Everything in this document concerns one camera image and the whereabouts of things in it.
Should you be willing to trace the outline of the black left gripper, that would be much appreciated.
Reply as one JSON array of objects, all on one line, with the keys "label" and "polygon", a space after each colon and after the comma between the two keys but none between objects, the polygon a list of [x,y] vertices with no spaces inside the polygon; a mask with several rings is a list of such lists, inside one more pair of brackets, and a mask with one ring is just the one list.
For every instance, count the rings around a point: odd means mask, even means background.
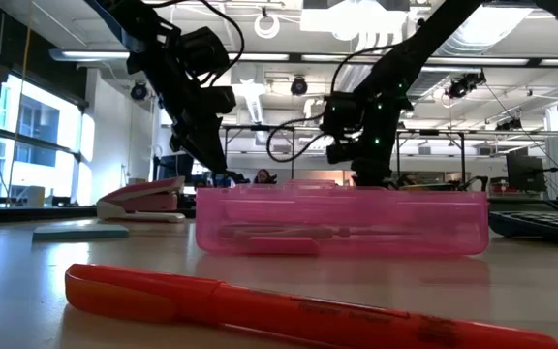
[{"label": "black left gripper", "polygon": [[[227,71],[230,59],[221,40],[208,27],[184,34],[175,26],[158,26],[156,39],[168,61],[177,105],[182,110],[209,112],[199,102],[204,85],[200,76],[217,78]],[[184,151],[212,172],[224,173],[227,161],[219,138],[221,123],[222,117],[197,123],[196,127],[173,123],[171,150]]]}]

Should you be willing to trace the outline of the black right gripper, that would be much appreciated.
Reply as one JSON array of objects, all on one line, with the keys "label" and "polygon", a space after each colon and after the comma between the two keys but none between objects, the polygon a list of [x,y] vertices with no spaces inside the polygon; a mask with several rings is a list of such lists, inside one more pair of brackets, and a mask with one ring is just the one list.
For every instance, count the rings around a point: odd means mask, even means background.
[{"label": "black right gripper", "polygon": [[[333,143],[358,143],[354,170],[389,170],[399,116],[411,111],[404,93],[361,98],[354,93],[333,92],[325,96],[321,131]],[[357,171],[352,176],[358,187],[395,187],[389,173]]]}]

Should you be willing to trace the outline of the pink translucent pencil case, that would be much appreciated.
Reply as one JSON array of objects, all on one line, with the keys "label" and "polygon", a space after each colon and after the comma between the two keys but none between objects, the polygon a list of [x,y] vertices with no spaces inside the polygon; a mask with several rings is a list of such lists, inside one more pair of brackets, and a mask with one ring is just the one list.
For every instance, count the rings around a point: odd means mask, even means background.
[{"label": "pink translucent pencil case", "polygon": [[211,254],[469,256],[489,244],[482,192],[393,191],[332,180],[197,193],[196,243]]}]

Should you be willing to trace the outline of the blue sticky note pad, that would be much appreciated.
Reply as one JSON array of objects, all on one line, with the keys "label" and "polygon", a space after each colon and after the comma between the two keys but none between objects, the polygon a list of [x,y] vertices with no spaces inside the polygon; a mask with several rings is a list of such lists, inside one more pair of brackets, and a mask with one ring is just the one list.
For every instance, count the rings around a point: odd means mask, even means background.
[{"label": "blue sticky note pad", "polygon": [[33,241],[127,238],[129,230],[121,225],[87,224],[80,226],[43,226],[32,234]]}]

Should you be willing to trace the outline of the orange highlighter pen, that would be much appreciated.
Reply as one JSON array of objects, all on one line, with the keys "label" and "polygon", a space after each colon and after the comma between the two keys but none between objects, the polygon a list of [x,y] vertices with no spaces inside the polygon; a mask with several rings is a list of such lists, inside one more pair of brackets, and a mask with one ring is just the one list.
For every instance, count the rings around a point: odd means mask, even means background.
[{"label": "orange highlighter pen", "polygon": [[239,327],[349,349],[558,349],[543,333],[145,270],[73,264],[65,293],[73,307],[111,318]]}]

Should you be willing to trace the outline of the black monitor on arm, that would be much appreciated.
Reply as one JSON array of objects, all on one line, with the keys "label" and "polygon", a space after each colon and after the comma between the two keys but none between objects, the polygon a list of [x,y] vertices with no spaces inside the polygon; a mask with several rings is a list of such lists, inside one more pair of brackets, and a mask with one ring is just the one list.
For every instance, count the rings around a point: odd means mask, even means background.
[{"label": "black monitor on arm", "polygon": [[525,192],[546,190],[542,159],[513,152],[506,155],[506,162],[511,188]]}]

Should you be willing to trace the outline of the dark background monitor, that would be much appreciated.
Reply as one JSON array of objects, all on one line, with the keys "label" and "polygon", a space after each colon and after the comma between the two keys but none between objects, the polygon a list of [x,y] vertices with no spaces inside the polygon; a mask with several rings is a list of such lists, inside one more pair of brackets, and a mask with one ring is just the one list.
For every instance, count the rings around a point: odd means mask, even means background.
[{"label": "dark background monitor", "polygon": [[194,158],[187,153],[163,156],[158,162],[158,178],[183,176],[186,182],[191,182],[193,165]]}]

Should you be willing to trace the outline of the pink and white stapler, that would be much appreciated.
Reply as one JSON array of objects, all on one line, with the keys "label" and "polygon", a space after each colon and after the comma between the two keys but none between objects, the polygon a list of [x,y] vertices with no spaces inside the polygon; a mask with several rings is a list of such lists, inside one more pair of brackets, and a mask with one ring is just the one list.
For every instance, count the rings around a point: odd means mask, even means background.
[{"label": "pink and white stapler", "polygon": [[179,176],[120,188],[97,202],[97,216],[104,221],[181,223],[185,215],[176,210],[184,180]]}]

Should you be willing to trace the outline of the black calculator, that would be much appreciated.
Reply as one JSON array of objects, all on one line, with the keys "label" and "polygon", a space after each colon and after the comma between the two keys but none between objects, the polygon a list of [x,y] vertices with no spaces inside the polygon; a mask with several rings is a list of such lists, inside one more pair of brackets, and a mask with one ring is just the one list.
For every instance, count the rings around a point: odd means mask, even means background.
[{"label": "black calculator", "polygon": [[558,242],[558,211],[496,211],[489,226],[505,238],[537,238]]}]

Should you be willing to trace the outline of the white box by window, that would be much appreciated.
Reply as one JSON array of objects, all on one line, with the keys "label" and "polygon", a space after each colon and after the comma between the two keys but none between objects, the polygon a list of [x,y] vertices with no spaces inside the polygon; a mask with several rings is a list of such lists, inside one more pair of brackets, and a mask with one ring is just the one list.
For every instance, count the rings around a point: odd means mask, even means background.
[{"label": "white box by window", "polygon": [[42,186],[29,186],[26,190],[26,206],[31,208],[42,208],[45,204],[46,189]]}]

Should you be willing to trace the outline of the black background frame rig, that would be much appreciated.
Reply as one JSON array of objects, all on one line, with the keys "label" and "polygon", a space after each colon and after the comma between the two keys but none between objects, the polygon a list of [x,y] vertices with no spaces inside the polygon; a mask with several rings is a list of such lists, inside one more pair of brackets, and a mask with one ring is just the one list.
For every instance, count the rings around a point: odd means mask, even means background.
[{"label": "black background frame rig", "polygon": [[222,125],[220,129],[223,132],[223,149],[226,162],[229,162],[229,144],[237,138],[243,131],[257,132],[276,132],[286,131],[292,135],[288,138],[288,143],[291,146],[290,155],[295,155],[295,127],[294,126],[280,126],[280,125],[266,125],[266,124],[245,124],[245,125]]},{"label": "black background frame rig", "polygon": [[401,136],[407,134],[410,137],[438,137],[446,136],[456,147],[460,149],[460,162],[461,162],[461,182],[465,183],[466,176],[466,150],[465,142],[466,136],[470,134],[468,130],[441,130],[441,129],[398,129],[395,132],[394,145],[395,145],[395,159],[396,159],[396,172],[401,175],[401,146],[404,142],[401,141]]}]

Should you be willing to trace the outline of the silver ventilation duct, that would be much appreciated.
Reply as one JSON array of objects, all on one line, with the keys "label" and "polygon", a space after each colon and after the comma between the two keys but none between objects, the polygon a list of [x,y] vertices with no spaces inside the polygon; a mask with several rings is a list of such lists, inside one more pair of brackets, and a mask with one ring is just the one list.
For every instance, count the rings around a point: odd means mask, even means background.
[{"label": "silver ventilation duct", "polygon": [[435,51],[435,55],[482,55],[505,39],[531,8],[477,8]]}]

